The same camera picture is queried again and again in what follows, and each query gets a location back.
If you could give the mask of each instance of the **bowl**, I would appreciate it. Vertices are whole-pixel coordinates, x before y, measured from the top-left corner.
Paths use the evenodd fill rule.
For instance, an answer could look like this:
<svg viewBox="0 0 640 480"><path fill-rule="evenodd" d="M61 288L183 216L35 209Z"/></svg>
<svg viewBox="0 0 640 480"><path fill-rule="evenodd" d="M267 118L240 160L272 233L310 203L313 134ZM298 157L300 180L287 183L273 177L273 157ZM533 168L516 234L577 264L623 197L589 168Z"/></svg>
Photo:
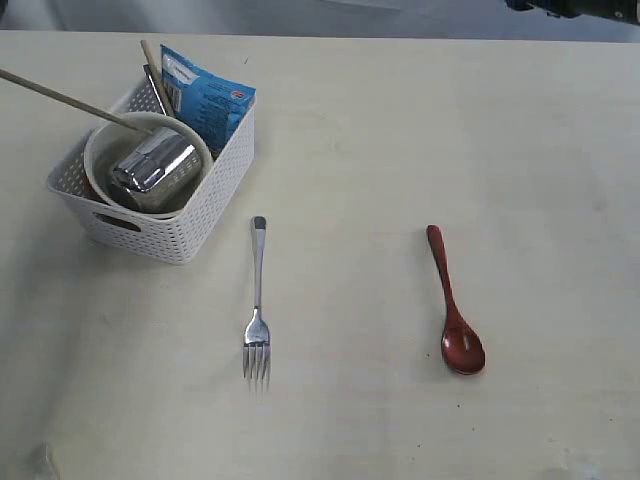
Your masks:
<svg viewBox="0 0 640 480"><path fill-rule="evenodd" d="M202 179L204 179L213 167L213 158L211 157L209 148L204 143L204 140L188 125L173 117L152 112L129 112L121 114L121 117L129 120L131 123L151 130L155 127L169 127L175 130L191 142L202 159L202 169L200 173L194 181L185 186L169 201L167 204L167 212L136 212L139 215L145 215L158 220L175 217L182 211ZM130 153L144 138L145 134L142 132L123 127L117 123L106 122L94 130L87 140L87 144L84 147L84 170L89 184L106 204L126 208L113 200L107 193L109 172L117 162Z"/></svg>

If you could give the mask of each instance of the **red spoon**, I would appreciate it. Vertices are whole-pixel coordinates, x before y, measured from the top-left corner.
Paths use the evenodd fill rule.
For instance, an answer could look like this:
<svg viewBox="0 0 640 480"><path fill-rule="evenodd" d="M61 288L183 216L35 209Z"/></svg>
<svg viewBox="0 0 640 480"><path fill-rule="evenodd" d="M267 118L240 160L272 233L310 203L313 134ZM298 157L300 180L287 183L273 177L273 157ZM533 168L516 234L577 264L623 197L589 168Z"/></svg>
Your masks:
<svg viewBox="0 0 640 480"><path fill-rule="evenodd" d="M447 319L442 331L442 358L449 367L463 375L473 375L484 367L484 349L478 335L464 321L453 301L451 280L447 270L447 254L444 240L437 225L427 227L427 240L436 261L444 300L447 304Z"/></svg>

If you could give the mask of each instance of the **chopstick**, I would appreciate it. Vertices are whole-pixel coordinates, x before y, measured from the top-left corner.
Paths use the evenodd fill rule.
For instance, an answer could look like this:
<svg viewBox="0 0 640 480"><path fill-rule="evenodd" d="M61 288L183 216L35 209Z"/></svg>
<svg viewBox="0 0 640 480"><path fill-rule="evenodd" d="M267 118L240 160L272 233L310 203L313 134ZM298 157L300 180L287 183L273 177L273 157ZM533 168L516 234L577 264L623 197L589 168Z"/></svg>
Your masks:
<svg viewBox="0 0 640 480"><path fill-rule="evenodd" d="M175 117L176 114L173 111L173 107L171 106L171 102L169 101L169 97L167 96L167 92L162 85L162 77L160 76L160 72L158 71L158 67L156 63L153 61L153 56L151 56L151 50L149 49L149 44L146 40L140 40L140 46L142 47L142 52L144 53L145 58L147 59L147 63L149 64L149 70L151 72L151 78L153 79L153 83L155 83L155 89L158 91L160 95L160 101L162 102L162 106L167 115L170 117Z"/></svg>
<svg viewBox="0 0 640 480"><path fill-rule="evenodd" d="M78 110L82 110L84 112L90 113L92 115L96 115L100 118L104 118L105 120L109 120L110 122L117 123L118 125L122 125L123 127L130 128L132 130L137 130L138 132L146 133L147 135L151 135L151 131L146 128L139 127L128 120L124 120L120 117L117 117L109 112L105 112L104 110L100 110L88 103L81 102L80 100L76 100L75 98L71 98L62 93L56 92L55 90L51 90L43 85L32 82L31 80L27 80L26 78L15 75L11 72L7 72L0 68L0 78L7 80L8 82L15 83L16 85L20 85L21 87L27 88L29 90L33 90L45 97L53 98L59 102L62 102L70 107L77 108Z"/></svg>

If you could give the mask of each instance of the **basket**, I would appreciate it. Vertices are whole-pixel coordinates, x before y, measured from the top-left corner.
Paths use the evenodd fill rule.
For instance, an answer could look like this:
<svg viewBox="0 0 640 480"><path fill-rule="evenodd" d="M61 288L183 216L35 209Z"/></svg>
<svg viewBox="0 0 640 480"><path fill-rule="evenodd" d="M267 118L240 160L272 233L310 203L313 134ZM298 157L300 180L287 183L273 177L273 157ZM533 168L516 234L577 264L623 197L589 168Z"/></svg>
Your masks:
<svg viewBox="0 0 640 480"><path fill-rule="evenodd" d="M54 168L47 187L62 197L94 240L173 264L189 262L207 239L253 161L255 102L240 122L184 209L158 220L92 200L85 188L83 152L87 134ZM160 112L147 83L125 95L112 111Z"/></svg>

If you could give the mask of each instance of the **blue package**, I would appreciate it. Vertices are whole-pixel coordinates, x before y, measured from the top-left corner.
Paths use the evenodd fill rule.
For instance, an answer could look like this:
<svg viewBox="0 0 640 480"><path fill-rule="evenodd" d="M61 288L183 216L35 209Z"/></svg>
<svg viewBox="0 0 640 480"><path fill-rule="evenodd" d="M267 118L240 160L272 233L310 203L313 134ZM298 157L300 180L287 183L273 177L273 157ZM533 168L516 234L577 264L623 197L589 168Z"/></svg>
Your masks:
<svg viewBox="0 0 640 480"><path fill-rule="evenodd" d="M230 82L162 45L162 83L176 118L219 154L255 97L255 88Z"/></svg>

